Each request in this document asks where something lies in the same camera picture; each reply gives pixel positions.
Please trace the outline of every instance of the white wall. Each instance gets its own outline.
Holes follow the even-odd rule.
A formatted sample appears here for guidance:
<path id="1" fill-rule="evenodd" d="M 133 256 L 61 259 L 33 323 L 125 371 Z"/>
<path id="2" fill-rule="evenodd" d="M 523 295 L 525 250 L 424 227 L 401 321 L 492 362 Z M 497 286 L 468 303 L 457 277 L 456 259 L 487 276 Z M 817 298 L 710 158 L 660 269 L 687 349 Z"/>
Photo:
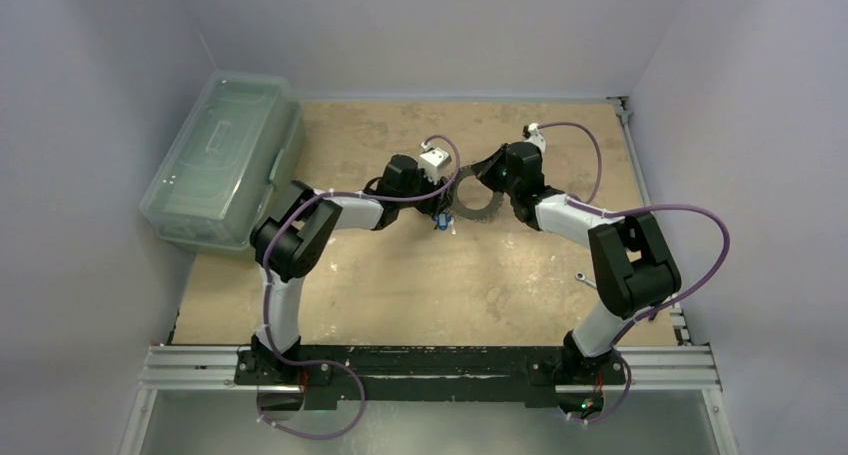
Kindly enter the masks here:
<path id="1" fill-rule="evenodd" d="M 633 92 L 653 202 L 714 209 L 716 279 L 684 305 L 742 452 L 848 447 L 848 0 L 685 0 Z M 717 250 L 666 217 L 689 281 Z"/>
<path id="2" fill-rule="evenodd" d="M 221 68 L 312 97 L 629 93 L 681 0 L 186 0 Z"/>
<path id="3" fill-rule="evenodd" d="M 115 453 L 190 257 L 138 202 L 211 64 L 179 0 L 0 0 L 0 444 Z"/>

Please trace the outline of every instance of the transparent plastic container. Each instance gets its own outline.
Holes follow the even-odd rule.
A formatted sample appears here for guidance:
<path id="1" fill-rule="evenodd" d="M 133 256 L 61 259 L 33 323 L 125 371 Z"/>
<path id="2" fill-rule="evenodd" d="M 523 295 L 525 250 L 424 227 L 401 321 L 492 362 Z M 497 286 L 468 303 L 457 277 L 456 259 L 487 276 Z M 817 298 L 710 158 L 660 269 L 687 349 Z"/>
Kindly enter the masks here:
<path id="1" fill-rule="evenodd" d="M 243 255 L 291 180 L 305 138 L 300 112 L 284 78 L 213 73 L 141 201 L 156 233 Z"/>

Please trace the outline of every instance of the black mounting plate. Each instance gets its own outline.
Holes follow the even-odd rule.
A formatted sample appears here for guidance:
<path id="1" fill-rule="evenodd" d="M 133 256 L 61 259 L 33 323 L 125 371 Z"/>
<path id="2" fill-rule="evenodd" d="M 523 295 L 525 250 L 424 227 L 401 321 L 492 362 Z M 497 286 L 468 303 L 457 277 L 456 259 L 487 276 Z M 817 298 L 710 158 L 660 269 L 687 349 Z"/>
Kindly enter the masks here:
<path id="1" fill-rule="evenodd" d="M 561 406 L 556 385 L 594 384 L 594 379 L 560 380 L 556 373 L 560 351 L 561 347 L 300 345 L 297 359 L 349 366 L 362 380 L 368 400 L 522 402 L 528 408 L 544 408 Z M 235 384 L 298 383 L 296 370 L 277 371 L 273 362 L 261 353 L 240 351 Z M 614 362 L 610 357 L 601 367 L 607 385 L 624 383 Z M 356 383 L 337 367 L 322 370 L 312 365 L 308 375 L 306 410 L 331 410 L 339 400 L 359 399 Z"/>

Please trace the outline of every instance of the floor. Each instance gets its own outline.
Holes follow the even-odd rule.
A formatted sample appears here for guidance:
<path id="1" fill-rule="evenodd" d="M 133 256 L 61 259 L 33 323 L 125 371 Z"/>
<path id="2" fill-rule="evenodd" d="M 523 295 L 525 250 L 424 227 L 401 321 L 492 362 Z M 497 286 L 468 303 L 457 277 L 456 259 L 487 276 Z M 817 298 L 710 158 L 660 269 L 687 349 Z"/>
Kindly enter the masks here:
<path id="1" fill-rule="evenodd" d="M 606 104 L 344 102 L 306 103 L 307 142 L 295 175 L 315 188 L 360 189 L 396 153 L 415 155 L 428 135 L 459 146 L 462 164 L 521 139 L 531 122 L 573 121 L 599 140 L 604 160 L 596 206 L 641 205 L 614 109 Z M 551 128 L 548 184 L 587 196 L 595 179 L 591 143 L 573 128 Z M 481 190 L 462 185 L 473 200 Z M 490 223 L 457 221 L 433 230 L 414 210 L 380 232 L 338 231 L 304 285 L 304 343 L 409 345 L 559 345 L 597 293 L 575 280 L 590 276 L 589 252 L 518 222 L 505 201 Z M 259 323 L 258 265 L 198 255 L 174 343 L 246 343 Z M 642 323 L 622 345 L 676 345 L 669 316 Z"/>

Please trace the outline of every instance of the gear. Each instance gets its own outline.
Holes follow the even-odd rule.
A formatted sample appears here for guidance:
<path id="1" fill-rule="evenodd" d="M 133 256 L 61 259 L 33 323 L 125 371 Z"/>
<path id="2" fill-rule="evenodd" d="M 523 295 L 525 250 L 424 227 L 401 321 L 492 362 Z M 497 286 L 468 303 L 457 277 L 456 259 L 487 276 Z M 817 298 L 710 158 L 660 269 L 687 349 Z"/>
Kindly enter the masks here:
<path id="1" fill-rule="evenodd" d="M 503 205 L 502 193 L 492 192 L 492 199 L 483 208 L 468 208 L 459 199 L 459 184 L 468 177 L 476 176 L 472 167 L 473 165 L 466 165 L 459 170 L 456 180 L 454 180 L 453 186 L 450 189 L 452 202 L 449 211 L 451 215 L 458 218 L 473 220 L 475 222 L 491 222 L 498 214 L 501 205 Z"/>

